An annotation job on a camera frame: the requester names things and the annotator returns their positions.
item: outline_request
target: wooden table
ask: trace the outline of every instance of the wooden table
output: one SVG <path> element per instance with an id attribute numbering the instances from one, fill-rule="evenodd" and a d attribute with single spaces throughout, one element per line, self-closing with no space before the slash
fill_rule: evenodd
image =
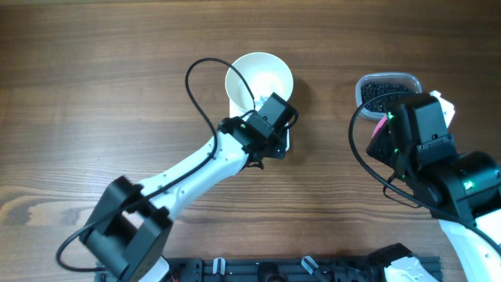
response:
<path id="1" fill-rule="evenodd" d="M 465 277 L 438 222 L 384 198 L 355 162 L 348 121 L 364 74 L 405 71 L 456 105 L 460 151 L 501 161 L 501 18 L 483 1 L 189 1 L 0 8 L 0 280 L 90 281 L 56 266 L 106 185 L 162 172 L 211 136 L 184 88 L 187 67 L 263 51 L 294 74 L 300 121 L 283 161 L 219 183 L 176 221 L 168 257 L 365 255 L 402 242 Z M 226 68 L 192 90 L 228 114 Z M 375 123 L 360 121 L 357 144 Z M 367 158 L 382 175 L 390 170 Z M 91 266 L 76 243 L 65 260 Z"/>

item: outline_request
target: plastic container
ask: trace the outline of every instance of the plastic container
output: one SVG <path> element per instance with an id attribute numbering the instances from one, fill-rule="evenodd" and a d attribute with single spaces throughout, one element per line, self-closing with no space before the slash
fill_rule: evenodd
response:
<path id="1" fill-rule="evenodd" d="M 360 107 L 360 105 L 362 105 L 362 86 L 370 82 L 401 84 L 407 86 L 415 93 L 421 93 L 423 91 L 420 81 L 412 74 L 399 72 L 366 74 L 362 76 L 362 78 L 360 78 L 359 82 L 357 82 L 357 85 L 355 86 L 355 101 L 357 103 L 357 107 Z M 363 108 L 360 112 L 361 118 L 370 119 L 373 121 L 379 121 L 384 117 L 384 115 L 385 113 L 373 112 L 367 110 L 366 108 Z"/>

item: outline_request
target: white cup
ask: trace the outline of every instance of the white cup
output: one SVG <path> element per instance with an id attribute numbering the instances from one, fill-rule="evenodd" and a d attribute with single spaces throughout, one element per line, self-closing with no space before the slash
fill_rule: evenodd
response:
<path id="1" fill-rule="evenodd" d="M 241 56 L 233 66 L 243 75 L 254 94 L 256 110 L 259 110 L 273 93 L 286 101 L 290 98 L 294 79 L 289 67 L 279 57 L 265 52 L 253 52 Z M 251 94 L 231 68 L 226 73 L 225 86 L 231 118 L 253 109 Z"/>

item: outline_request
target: pink object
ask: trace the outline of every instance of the pink object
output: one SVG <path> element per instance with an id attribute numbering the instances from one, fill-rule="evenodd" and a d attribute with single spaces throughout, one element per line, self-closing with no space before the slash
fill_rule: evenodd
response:
<path id="1" fill-rule="evenodd" d="M 373 137 L 376 135 L 376 133 L 384 126 L 384 124 L 386 124 L 386 121 L 388 120 L 388 118 L 386 117 L 386 115 L 384 115 L 383 118 L 381 118 L 381 120 L 379 121 L 379 123 L 376 125 L 376 128 L 374 129 L 374 132 L 373 132 Z"/>

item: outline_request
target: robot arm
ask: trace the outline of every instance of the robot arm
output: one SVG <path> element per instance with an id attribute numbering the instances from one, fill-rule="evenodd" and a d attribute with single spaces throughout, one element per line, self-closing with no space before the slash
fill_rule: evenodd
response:
<path id="1" fill-rule="evenodd" d="M 139 181 L 139 184 L 144 187 L 141 194 L 146 196 L 161 189 L 198 165 L 212 151 L 213 138 L 174 167 L 159 175 Z M 229 133 L 218 132 L 218 148 L 214 157 L 200 170 L 169 188 L 166 193 L 150 199 L 150 202 L 155 208 L 166 208 L 169 211 L 168 218 L 174 221 L 184 208 L 213 185 L 240 172 L 247 164 L 248 158 L 249 154 L 242 149 L 240 142 Z"/>
<path id="2" fill-rule="evenodd" d="M 174 167 L 136 185 L 124 176 L 116 179 L 104 191 L 86 225 L 102 222 L 83 232 L 80 241 L 119 281 L 139 281 L 142 277 L 142 281 L 160 281 L 168 271 L 161 253 L 176 217 L 214 184 L 250 163 L 263 168 L 264 157 L 284 158 L 287 122 L 293 116 L 297 119 L 297 111 L 273 93 L 258 112 L 249 112 L 246 121 L 241 117 L 223 120 L 215 136 L 215 155 L 175 185 L 169 183 L 211 156 L 213 139 Z M 148 197 L 158 190 L 162 192 Z M 138 229 L 123 214 L 104 220 L 104 216 L 131 204 L 134 208 L 126 212 L 144 218 Z"/>
<path id="3" fill-rule="evenodd" d="M 389 103 L 387 110 L 387 124 L 371 140 L 368 155 L 393 168 L 414 198 L 475 225 L 501 244 L 498 164 L 482 152 L 456 152 L 446 126 L 450 119 L 444 119 L 435 97 L 415 95 Z M 484 238 L 436 211 L 431 210 L 431 216 L 439 219 L 470 282 L 501 277 L 501 257 Z M 400 281 L 401 272 L 388 271 L 388 281 Z"/>

